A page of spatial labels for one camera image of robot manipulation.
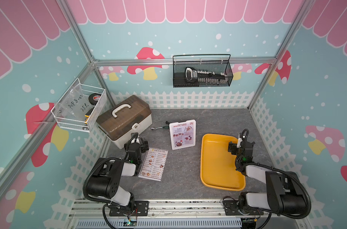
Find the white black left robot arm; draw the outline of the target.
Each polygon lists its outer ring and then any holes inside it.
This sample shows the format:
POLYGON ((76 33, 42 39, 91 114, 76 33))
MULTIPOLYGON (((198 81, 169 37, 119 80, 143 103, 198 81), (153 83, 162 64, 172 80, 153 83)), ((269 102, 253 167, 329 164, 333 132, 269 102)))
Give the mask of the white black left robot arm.
POLYGON ((100 157, 83 184, 85 199, 103 202, 110 209, 128 215, 137 211, 134 194, 120 186, 121 177, 138 176, 142 164, 142 154, 148 151, 148 141, 132 133, 124 144, 125 157, 100 157))

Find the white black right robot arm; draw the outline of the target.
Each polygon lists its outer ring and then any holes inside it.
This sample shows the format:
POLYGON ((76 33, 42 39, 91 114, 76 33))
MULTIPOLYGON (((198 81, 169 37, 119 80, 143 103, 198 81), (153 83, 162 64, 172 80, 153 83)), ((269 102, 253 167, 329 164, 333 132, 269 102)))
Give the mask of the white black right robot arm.
POLYGON ((236 171, 266 185, 265 193, 242 192, 237 201, 239 213, 255 210, 303 219, 311 212, 311 198, 297 174, 253 161, 255 142, 248 141, 249 130, 239 133, 237 143, 228 144, 228 152, 236 156, 236 171))

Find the dim sum inn menu sheet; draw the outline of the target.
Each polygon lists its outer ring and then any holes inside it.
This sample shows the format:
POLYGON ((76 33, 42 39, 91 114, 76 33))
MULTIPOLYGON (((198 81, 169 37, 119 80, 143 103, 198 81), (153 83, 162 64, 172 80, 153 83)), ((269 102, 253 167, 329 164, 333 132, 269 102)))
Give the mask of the dim sum inn menu sheet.
POLYGON ((138 177, 148 180, 161 181, 167 156, 168 150, 149 148, 138 177))

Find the white box with brown lid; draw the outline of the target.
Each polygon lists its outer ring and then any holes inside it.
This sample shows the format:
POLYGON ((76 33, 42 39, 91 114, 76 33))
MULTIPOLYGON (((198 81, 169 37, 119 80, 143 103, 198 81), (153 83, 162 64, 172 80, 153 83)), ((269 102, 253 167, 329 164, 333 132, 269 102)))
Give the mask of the white box with brown lid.
POLYGON ((152 125, 152 111, 144 100, 132 95, 101 114, 97 123, 117 148, 122 149, 133 133, 141 134, 152 125))

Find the yellow plastic tray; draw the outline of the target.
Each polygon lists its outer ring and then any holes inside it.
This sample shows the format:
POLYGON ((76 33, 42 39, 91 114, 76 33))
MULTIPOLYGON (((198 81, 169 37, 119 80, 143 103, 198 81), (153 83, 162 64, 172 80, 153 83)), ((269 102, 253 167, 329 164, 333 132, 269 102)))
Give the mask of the yellow plastic tray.
POLYGON ((236 156, 228 151, 229 143, 237 138, 228 135, 205 134, 202 137, 200 178, 209 188, 242 191, 246 178, 236 171, 236 156))

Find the yellow black utility knife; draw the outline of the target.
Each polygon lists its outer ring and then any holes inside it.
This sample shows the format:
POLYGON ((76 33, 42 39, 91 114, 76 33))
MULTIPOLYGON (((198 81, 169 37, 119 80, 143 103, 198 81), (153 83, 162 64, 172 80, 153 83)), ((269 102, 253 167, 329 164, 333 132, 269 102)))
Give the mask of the yellow black utility knife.
POLYGON ((93 112, 93 108, 92 109, 90 109, 86 114, 85 114, 85 117, 86 118, 88 118, 88 117, 90 117, 90 115, 91 115, 91 113, 93 112))

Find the black tape roll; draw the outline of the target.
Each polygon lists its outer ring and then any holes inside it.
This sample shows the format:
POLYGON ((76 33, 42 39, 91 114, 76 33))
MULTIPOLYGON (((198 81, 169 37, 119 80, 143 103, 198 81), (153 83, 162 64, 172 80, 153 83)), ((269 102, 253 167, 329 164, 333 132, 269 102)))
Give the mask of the black tape roll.
POLYGON ((91 95, 89 95, 88 100, 89 100, 91 105, 95 106, 99 102, 101 96, 102 95, 99 93, 92 93, 91 95))

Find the green handled ratchet wrench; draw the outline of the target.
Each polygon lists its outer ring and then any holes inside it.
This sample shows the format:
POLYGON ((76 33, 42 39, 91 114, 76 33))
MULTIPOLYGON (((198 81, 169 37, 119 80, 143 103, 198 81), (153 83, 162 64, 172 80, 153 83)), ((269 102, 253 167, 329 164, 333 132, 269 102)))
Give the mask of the green handled ratchet wrench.
POLYGON ((158 130, 158 129, 169 129, 169 126, 162 126, 162 127, 150 127, 151 130, 158 130))

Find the clear wall bin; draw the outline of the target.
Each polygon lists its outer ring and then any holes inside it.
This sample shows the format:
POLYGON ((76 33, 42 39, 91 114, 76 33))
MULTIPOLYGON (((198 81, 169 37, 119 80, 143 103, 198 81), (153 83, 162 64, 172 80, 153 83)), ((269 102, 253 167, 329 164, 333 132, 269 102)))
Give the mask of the clear wall bin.
POLYGON ((60 128, 89 133, 106 102, 105 89, 82 84, 79 79, 76 79, 52 108, 51 113, 60 128), (95 106, 91 105, 88 100, 92 93, 102 95, 95 106), (92 108, 94 109, 93 112, 90 117, 86 118, 85 114, 92 108))

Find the black socket set rail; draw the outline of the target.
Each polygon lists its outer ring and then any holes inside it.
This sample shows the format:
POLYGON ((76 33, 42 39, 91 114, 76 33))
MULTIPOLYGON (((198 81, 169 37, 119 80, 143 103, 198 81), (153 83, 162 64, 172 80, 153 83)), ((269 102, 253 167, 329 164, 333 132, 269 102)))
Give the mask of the black socket set rail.
POLYGON ((196 70, 187 67, 184 71, 185 81, 188 83, 198 83, 206 85, 223 86, 228 84, 228 76, 224 73, 216 74, 215 72, 196 70))

